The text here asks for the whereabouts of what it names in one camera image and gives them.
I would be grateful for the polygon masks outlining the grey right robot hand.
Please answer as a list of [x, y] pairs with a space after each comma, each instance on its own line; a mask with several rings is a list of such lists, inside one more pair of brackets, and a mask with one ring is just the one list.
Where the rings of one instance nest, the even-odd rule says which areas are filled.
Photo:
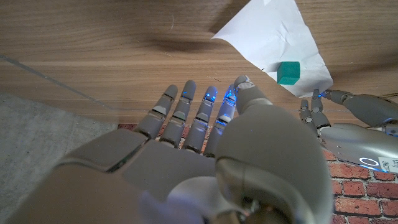
[[329, 223], [328, 165], [312, 130], [246, 76], [206, 134], [209, 88], [183, 147], [186, 106], [170, 85], [132, 131], [117, 129], [63, 156], [9, 223]]

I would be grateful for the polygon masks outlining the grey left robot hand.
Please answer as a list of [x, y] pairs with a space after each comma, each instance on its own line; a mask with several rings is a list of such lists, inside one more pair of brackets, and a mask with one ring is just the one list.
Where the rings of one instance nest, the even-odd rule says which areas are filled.
[[[331, 124], [323, 113], [322, 98], [343, 105], [367, 124]], [[314, 90], [311, 100], [300, 102], [301, 121], [321, 146], [339, 160], [370, 170], [397, 173], [397, 103], [380, 96], [348, 91]]]

